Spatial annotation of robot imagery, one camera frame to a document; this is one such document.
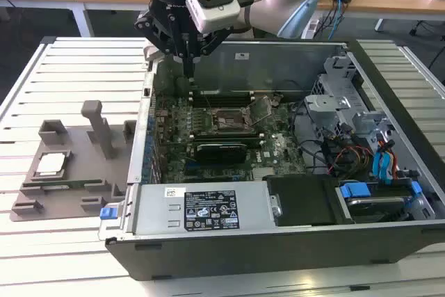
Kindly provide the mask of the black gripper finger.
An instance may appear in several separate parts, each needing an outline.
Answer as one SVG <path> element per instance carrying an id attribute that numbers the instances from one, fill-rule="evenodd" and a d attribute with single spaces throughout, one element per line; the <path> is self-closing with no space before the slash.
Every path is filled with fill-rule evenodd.
<path id="1" fill-rule="evenodd" d="M 220 29 L 207 35 L 196 29 L 189 33 L 189 77 L 194 77 L 195 63 L 201 56 L 210 55 L 230 35 L 230 28 Z"/>
<path id="2" fill-rule="evenodd" d="M 182 31 L 183 23 L 180 14 L 167 11 L 156 17 L 155 13 L 145 11 L 136 20 L 134 26 L 159 51 L 173 56 L 178 63 L 181 63 L 186 78 L 191 77 L 191 57 L 187 39 Z"/>

